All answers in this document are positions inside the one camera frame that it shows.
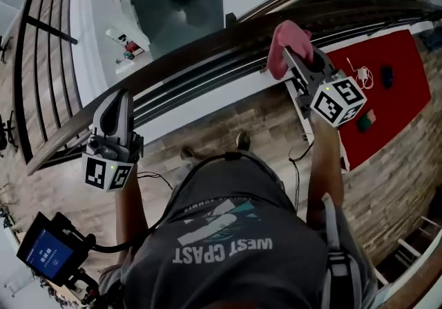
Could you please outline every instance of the person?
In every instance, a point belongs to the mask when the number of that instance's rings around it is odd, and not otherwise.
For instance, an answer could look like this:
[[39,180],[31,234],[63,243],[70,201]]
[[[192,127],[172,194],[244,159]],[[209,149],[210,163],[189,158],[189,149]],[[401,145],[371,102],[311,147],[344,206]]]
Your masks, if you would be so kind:
[[[317,115],[311,121],[306,223],[277,175],[249,151],[245,132],[236,140],[239,158],[200,164],[192,150],[183,149],[167,217],[140,246],[122,252],[118,264],[103,271],[100,293],[120,281],[126,309],[321,308],[329,253],[323,197],[328,194],[340,244],[359,268],[361,307],[370,307],[376,280],[341,208],[338,132]],[[115,204],[118,243],[146,233],[136,172]]]

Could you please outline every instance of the pink cloth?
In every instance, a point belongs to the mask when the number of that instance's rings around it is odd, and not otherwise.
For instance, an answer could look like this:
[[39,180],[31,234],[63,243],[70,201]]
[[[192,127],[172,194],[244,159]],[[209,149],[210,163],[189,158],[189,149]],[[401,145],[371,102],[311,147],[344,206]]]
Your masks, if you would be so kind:
[[276,27],[267,58],[267,68],[273,78],[282,79],[289,69],[282,56],[282,49],[285,46],[290,46],[303,59],[313,63],[313,46],[310,37],[311,32],[301,29],[290,20],[286,20]]

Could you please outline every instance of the foot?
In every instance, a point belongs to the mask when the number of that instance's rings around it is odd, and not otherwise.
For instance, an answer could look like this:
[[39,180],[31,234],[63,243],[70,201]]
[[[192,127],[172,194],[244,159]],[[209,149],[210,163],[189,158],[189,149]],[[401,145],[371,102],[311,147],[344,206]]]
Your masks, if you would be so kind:
[[250,149],[250,137],[246,131],[241,131],[236,136],[236,146],[241,151],[248,151]]
[[189,158],[194,158],[195,157],[195,153],[193,152],[192,149],[190,149],[190,147],[182,147],[181,153],[180,153],[180,157],[183,160],[186,160],[186,159],[189,159]]

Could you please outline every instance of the red tablecloth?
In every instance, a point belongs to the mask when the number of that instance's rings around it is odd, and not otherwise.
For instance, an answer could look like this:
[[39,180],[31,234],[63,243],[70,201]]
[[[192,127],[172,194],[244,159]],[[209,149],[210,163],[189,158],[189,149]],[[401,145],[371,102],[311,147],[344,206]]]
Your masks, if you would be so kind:
[[[364,90],[367,103],[359,114],[340,128],[340,136],[347,151],[350,169],[354,169],[394,136],[401,132],[430,101],[427,77],[421,56],[408,30],[393,32],[359,44],[328,53],[336,68],[346,75],[356,77],[347,57],[355,69],[362,66],[371,70],[374,86]],[[385,89],[381,79],[381,67],[393,68],[393,85]],[[373,109],[376,121],[361,133],[356,121]]]

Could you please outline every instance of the wooden floor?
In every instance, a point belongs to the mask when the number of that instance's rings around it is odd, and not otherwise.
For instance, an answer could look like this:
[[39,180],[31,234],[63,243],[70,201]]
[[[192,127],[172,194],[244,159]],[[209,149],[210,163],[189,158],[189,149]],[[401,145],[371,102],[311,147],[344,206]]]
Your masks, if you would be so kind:
[[[393,141],[357,170],[344,175],[346,197],[344,210],[356,238],[376,264],[396,247],[426,212],[436,185],[442,182],[442,50],[429,54],[419,40],[416,45],[427,74],[431,102]],[[26,96],[26,118],[32,145],[40,142],[35,112],[32,109],[32,58],[23,63],[23,90]],[[12,108],[12,59],[0,66],[0,113],[5,119]],[[51,121],[44,69],[39,70],[45,119]],[[63,105],[61,86],[56,85],[57,99]],[[252,150],[263,158],[284,181],[287,193],[294,196],[294,170],[287,160],[299,156],[308,147],[302,138],[302,127],[283,84],[228,106],[197,122],[146,145],[140,171],[149,170],[173,180],[180,166],[180,148],[188,145],[205,155],[234,148],[236,133],[250,132]],[[310,154],[300,169],[300,216],[305,213],[309,180]],[[115,208],[113,194],[88,189],[81,181],[81,161],[75,160],[26,176],[20,153],[11,147],[0,159],[0,186],[10,183],[0,199],[12,203],[10,209],[19,227],[27,229],[38,211],[52,217],[63,212],[77,228],[94,233],[99,244],[115,244]],[[160,179],[140,180],[146,217],[153,224],[162,214],[171,191]],[[94,276],[113,264],[113,255],[92,252],[86,269]]]

